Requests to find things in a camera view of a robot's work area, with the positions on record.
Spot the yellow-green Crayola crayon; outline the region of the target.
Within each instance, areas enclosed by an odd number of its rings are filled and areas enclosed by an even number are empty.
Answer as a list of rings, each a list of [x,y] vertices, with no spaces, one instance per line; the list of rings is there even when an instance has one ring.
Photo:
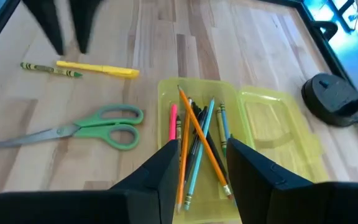
[[[44,65],[36,65],[36,64],[32,64],[32,63],[26,63],[26,62],[21,62],[20,66],[23,69],[27,69],[27,70],[36,70],[36,71],[47,72],[47,73],[52,73],[52,74],[56,74],[56,75],[63,75],[63,76],[73,77],[73,78],[80,78],[83,76],[81,73],[74,72],[71,70],[47,67]]]

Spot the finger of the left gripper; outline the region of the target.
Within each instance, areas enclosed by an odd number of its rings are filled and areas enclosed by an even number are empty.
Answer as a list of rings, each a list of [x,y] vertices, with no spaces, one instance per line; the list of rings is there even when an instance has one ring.
[[[93,19],[103,0],[69,0],[75,35],[79,50],[86,54],[90,40]]]
[[[58,55],[64,54],[63,36],[54,0],[22,0]]]

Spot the yellow translucent supply box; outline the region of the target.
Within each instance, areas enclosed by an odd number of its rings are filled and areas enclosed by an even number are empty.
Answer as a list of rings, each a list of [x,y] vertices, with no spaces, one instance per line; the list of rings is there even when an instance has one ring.
[[[181,86],[185,95],[200,106],[208,106],[214,99],[214,107],[225,104],[229,132],[243,143],[250,143],[252,136],[245,125],[245,114],[239,106],[239,92],[229,83],[196,78],[169,78],[158,84],[157,144],[163,146],[169,140],[170,107],[178,106],[178,114],[185,119],[185,108],[178,94]],[[194,195],[188,210],[182,209],[173,216],[173,224],[197,224],[240,221],[233,200],[226,197],[208,154],[203,153]]]

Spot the teal pencil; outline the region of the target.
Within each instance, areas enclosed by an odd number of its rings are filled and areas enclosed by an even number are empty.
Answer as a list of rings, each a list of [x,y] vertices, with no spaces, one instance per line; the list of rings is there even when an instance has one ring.
[[[205,109],[205,112],[203,113],[203,116],[200,118],[199,124],[201,127],[201,130],[203,130],[204,126],[206,125],[206,123],[208,123],[210,121],[210,110],[213,109],[214,106],[214,98],[212,98],[212,100],[210,101],[209,106]],[[191,199],[195,190],[195,185],[196,185],[196,181],[198,178],[198,172],[200,169],[200,164],[201,164],[201,158],[203,156],[203,148],[204,148],[204,144],[201,140],[200,137],[198,137],[198,149],[197,149],[197,155],[196,155],[196,160],[195,160],[195,164],[194,164],[194,168],[193,168],[193,173],[192,173],[192,177],[191,177],[191,181],[190,181],[190,187],[189,187],[189,191],[186,195],[186,199],[184,202],[184,206],[183,208],[185,210],[189,210],[190,208],[190,203],[191,203]]]

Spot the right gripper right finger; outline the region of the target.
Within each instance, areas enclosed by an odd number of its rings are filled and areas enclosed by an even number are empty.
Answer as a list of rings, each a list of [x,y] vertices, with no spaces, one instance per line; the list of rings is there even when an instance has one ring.
[[[243,224],[358,224],[358,183],[313,183],[235,138],[229,180]]]

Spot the yellow translucent box lid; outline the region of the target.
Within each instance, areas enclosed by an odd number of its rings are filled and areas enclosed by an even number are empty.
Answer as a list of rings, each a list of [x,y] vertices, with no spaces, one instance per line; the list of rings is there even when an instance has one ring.
[[[245,86],[239,92],[247,144],[289,171],[312,182],[329,180],[323,150],[294,97]]]

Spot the black desk lamp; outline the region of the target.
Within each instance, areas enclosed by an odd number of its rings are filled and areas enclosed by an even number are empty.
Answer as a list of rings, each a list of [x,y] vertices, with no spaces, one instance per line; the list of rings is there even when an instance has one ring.
[[[319,73],[304,83],[301,95],[310,112],[326,124],[358,123],[358,91],[341,77]]]

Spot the blue crayon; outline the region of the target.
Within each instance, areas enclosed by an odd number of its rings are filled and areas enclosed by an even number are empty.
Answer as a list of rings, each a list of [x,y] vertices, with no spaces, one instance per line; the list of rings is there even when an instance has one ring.
[[[227,116],[226,116],[226,107],[225,107],[225,104],[223,101],[220,104],[220,109],[221,109],[221,116],[222,116],[222,121],[223,121],[225,137],[226,137],[226,139],[228,139],[230,137],[230,132],[229,132],[229,126],[228,126]]]

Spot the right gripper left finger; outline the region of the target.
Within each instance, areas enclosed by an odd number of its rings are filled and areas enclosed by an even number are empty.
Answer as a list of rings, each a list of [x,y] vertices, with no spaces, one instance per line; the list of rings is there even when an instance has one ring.
[[[107,190],[0,194],[0,224],[172,224],[178,141]]]

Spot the pink highlighter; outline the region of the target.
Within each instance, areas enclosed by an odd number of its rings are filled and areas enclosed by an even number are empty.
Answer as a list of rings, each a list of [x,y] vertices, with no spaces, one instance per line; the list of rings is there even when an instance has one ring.
[[[177,105],[172,104],[170,108],[170,124],[168,140],[176,139]]]

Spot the yellow highlighter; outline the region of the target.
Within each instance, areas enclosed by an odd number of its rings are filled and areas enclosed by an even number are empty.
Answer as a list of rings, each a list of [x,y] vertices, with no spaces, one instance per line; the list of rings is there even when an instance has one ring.
[[[137,78],[140,71],[133,68],[123,68],[123,67],[114,67],[110,65],[91,65],[87,63],[76,63],[76,62],[66,62],[58,60],[56,65],[59,67],[66,68],[77,68],[80,70],[89,70],[93,72],[101,72],[108,75],[114,75],[121,78]]]

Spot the orange pencil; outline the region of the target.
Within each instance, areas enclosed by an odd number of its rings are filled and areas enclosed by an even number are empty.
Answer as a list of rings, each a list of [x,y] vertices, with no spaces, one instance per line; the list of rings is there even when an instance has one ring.
[[[177,190],[177,214],[180,214],[181,212],[181,205],[183,201],[183,189],[185,185],[184,181],[185,181],[189,132],[190,132],[190,113],[186,111],[185,124],[183,128],[183,138],[181,143],[180,175],[179,175],[179,183],[178,183],[178,190]]]
[[[201,127],[200,127],[200,124],[193,112],[193,110],[191,109],[191,105],[189,104],[188,100],[187,100],[187,96],[185,95],[185,92],[183,91],[183,89],[177,85],[177,88],[178,88],[178,92],[179,92],[179,95],[183,101],[183,104],[185,106],[185,109],[186,111],[188,111],[190,113],[190,120],[191,122],[193,123],[193,126],[196,128],[196,133],[197,135],[201,138],[203,144],[204,144],[204,149],[206,150],[206,153],[209,157],[209,160],[211,161],[213,167],[214,167],[214,170],[216,172],[216,175],[223,187],[223,191],[224,193],[226,194],[226,196],[229,198],[229,199],[233,199],[233,194],[231,193],[231,190],[228,186],[228,183],[227,181],[225,180],[224,176],[223,176],[223,173],[221,171],[221,169],[219,168],[219,165],[218,165],[218,162],[217,160],[215,159],[214,155],[213,155],[213,152],[206,140],[206,137],[205,137],[205,134],[203,132],[203,130],[201,130]]]

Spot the green handled scissors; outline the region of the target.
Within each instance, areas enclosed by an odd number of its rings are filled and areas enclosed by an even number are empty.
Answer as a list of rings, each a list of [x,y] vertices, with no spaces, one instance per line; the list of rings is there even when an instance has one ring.
[[[128,111],[135,114],[134,117],[104,118],[103,114],[112,111]],[[37,133],[0,141],[0,148],[17,147],[26,144],[59,138],[98,138],[105,141],[111,147],[128,151],[139,143],[140,134],[136,125],[144,119],[144,112],[134,105],[110,104],[100,107],[94,114],[84,119],[74,121],[72,124],[57,128],[46,129]],[[133,141],[127,144],[115,141],[111,134],[124,131],[133,135]]]

